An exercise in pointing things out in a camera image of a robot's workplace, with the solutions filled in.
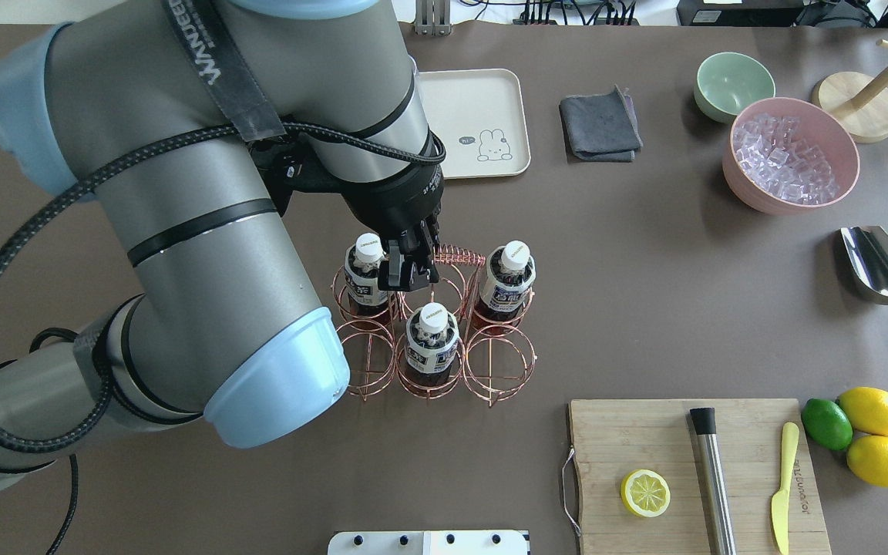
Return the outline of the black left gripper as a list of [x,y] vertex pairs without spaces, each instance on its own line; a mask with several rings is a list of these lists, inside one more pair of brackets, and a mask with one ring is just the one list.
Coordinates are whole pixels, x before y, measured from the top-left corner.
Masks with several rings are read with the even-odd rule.
[[410,291],[412,261],[402,243],[415,246],[412,256],[419,274],[430,284],[439,281],[435,255],[444,192],[440,165],[408,164],[390,178],[353,183],[328,172],[313,148],[296,136],[257,141],[256,167],[279,214],[285,214],[295,192],[341,196],[355,218],[385,240],[378,274],[381,291]]

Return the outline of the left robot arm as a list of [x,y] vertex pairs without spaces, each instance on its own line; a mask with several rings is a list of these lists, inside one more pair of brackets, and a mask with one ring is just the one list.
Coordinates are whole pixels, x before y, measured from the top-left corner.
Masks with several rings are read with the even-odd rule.
[[143,291],[0,365],[0,492],[95,438],[206,419],[264,445],[348,387],[279,190],[337,193],[385,291],[437,282],[445,149],[390,1],[127,1],[0,60],[0,147],[52,200],[98,200]]

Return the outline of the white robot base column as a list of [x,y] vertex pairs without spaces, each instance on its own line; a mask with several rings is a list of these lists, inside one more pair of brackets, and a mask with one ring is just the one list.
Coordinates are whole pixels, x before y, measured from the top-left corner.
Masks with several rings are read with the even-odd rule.
[[328,542],[328,554],[531,554],[530,535],[521,530],[342,531]]

